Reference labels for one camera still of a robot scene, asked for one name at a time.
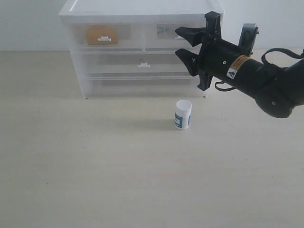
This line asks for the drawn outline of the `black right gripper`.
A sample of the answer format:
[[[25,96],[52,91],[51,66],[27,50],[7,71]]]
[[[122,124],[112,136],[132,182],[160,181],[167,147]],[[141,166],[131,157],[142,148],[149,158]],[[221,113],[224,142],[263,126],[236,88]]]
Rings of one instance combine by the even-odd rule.
[[[198,88],[209,89],[216,77],[239,91],[259,91],[263,80],[257,75],[262,64],[244,55],[238,45],[221,37],[220,14],[211,11],[205,15],[206,28],[179,27],[175,33],[192,47],[202,44],[199,54],[178,49],[175,55],[183,62],[191,76],[199,75]]]

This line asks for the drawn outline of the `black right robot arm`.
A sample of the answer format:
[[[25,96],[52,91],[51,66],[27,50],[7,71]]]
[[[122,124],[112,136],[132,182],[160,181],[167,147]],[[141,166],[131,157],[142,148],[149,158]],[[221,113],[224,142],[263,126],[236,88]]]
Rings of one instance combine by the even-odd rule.
[[[252,50],[258,26],[244,24],[239,44],[222,39],[220,14],[211,11],[205,15],[204,28],[179,27],[176,34],[188,41],[192,47],[200,45],[198,54],[185,49],[175,52],[191,76],[199,76],[198,88],[209,89],[214,77],[216,85],[230,87],[219,91],[238,90],[251,98],[266,114],[275,118],[288,118],[296,106],[304,104],[304,55],[285,48],[272,48],[298,62],[290,67],[279,67],[267,61],[266,56],[258,62],[252,59]]]

